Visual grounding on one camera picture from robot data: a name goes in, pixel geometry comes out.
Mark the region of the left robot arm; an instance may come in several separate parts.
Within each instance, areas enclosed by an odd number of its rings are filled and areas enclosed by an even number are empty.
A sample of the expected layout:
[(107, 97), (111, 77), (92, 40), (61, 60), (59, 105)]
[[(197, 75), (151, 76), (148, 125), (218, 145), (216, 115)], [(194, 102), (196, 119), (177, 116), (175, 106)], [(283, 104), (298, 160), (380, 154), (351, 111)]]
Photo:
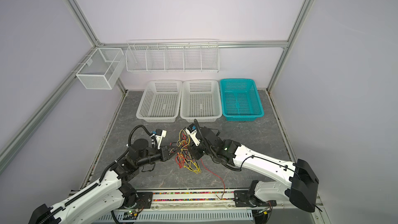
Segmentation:
[(104, 214), (120, 207), (134, 207), (138, 203), (136, 189), (130, 181), (147, 164), (155, 166), (174, 155), (172, 146), (163, 146), (165, 130), (149, 132), (144, 125), (136, 126), (129, 134), (127, 149), (108, 165), (99, 179), (67, 199), (52, 206), (36, 208), (31, 224), (91, 224)]

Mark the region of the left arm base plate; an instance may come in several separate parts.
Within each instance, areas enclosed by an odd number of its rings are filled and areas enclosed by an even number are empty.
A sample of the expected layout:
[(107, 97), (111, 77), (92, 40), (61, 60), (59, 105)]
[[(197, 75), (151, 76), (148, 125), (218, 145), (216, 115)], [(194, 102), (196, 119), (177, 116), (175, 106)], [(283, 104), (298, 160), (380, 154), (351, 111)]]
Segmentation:
[(138, 192), (128, 197), (125, 203), (127, 209), (146, 209), (151, 207), (153, 192)]

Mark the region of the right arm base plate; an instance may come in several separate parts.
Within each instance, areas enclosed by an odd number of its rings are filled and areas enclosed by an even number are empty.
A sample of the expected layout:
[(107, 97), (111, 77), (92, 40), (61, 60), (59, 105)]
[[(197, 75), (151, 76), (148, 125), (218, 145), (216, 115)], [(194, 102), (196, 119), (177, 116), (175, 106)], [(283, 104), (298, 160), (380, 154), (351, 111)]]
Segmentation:
[(249, 190), (235, 190), (234, 202), (236, 207), (275, 207), (277, 202), (275, 200), (262, 201)]

